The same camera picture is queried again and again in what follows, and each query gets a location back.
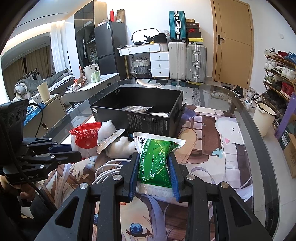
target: anime blue eye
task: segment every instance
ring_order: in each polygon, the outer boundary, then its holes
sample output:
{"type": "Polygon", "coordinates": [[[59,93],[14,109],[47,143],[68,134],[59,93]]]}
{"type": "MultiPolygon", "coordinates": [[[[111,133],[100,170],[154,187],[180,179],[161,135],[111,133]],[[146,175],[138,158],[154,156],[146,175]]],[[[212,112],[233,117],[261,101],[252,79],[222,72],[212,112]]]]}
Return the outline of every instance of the anime blue eye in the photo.
{"type": "Polygon", "coordinates": [[[96,214],[94,215],[94,225],[98,225],[98,217],[99,217],[99,214],[96,213],[96,214]]]}
{"type": "Polygon", "coordinates": [[[132,234],[142,234],[143,233],[142,225],[139,223],[132,223],[130,225],[130,232],[132,234]]]}

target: refrigerator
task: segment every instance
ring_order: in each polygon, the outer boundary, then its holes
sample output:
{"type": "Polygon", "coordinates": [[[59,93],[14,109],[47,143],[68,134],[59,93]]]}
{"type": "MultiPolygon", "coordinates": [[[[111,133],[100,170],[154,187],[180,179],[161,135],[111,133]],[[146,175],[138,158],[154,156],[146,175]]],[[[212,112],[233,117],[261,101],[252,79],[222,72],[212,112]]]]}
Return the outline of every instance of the refrigerator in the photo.
{"type": "Polygon", "coordinates": [[[119,56],[119,45],[126,45],[126,26],[125,23],[107,22],[94,29],[96,39],[96,51],[100,73],[113,74],[119,73],[120,79],[124,80],[126,68],[124,56],[119,56]]]}

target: human hand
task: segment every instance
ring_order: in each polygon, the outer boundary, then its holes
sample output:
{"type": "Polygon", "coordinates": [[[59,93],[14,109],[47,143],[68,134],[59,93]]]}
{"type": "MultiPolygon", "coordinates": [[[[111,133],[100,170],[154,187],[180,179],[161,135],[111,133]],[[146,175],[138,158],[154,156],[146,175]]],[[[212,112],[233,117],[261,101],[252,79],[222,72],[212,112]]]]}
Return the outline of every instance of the human hand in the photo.
{"type": "Polygon", "coordinates": [[[27,183],[22,185],[12,186],[8,183],[5,176],[0,176],[0,183],[6,192],[11,193],[15,196],[19,195],[23,200],[27,200],[28,202],[31,202],[35,198],[35,190],[27,183]]]}

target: gray blanket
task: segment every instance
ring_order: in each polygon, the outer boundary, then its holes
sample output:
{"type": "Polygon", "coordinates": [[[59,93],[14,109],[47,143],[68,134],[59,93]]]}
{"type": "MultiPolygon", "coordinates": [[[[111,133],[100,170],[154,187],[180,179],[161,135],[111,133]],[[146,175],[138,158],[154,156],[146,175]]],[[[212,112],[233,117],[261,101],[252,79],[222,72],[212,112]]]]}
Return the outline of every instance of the gray blanket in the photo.
{"type": "Polygon", "coordinates": [[[47,86],[48,88],[50,88],[52,85],[69,75],[72,75],[71,71],[69,69],[65,69],[44,80],[21,79],[15,85],[13,91],[16,94],[18,93],[20,95],[23,95],[24,93],[26,93],[26,90],[24,89],[25,84],[31,96],[34,96],[38,93],[37,86],[41,85],[44,82],[47,82],[47,86]]]}

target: white cable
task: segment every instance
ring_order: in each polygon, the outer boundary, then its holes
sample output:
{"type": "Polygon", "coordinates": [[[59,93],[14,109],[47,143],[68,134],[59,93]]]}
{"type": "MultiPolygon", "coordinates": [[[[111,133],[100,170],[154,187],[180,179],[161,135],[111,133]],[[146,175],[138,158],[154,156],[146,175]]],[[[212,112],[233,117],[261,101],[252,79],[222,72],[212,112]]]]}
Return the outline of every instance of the white cable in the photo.
{"type": "Polygon", "coordinates": [[[96,173],[94,175],[95,180],[92,183],[92,185],[99,184],[100,182],[104,182],[108,177],[113,176],[115,174],[118,174],[123,165],[115,164],[114,162],[120,162],[120,161],[130,162],[131,160],[128,160],[128,159],[114,159],[114,160],[110,160],[110,161],[106,162],[104,165],[100,166],[96,170],[96,173]],[[116,168],[104,171],[105,167],[116,167],[116,168]]]}

